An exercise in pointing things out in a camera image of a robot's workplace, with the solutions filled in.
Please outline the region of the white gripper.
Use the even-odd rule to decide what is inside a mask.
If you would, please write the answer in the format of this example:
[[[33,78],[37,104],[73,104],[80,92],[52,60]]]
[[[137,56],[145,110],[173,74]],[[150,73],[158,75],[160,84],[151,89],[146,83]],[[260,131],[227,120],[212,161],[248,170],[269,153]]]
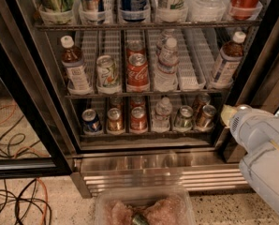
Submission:
[[[235,107],[224,104],[220,114],[221,122],[228,127],[237,144],[248,150],[248,140],[254,130],[253,125],[267,118],[273,118],[273,114],[260,109],[245,108],[237,111]]]

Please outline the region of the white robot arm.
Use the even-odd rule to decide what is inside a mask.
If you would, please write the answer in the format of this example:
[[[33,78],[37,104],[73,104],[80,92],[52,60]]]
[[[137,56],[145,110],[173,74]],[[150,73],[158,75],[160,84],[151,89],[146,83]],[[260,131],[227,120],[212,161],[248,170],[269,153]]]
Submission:
[[[220,118],[247,152],[239,163],[242,176],[279,215],[279,116],[248,105],[224,105]]]

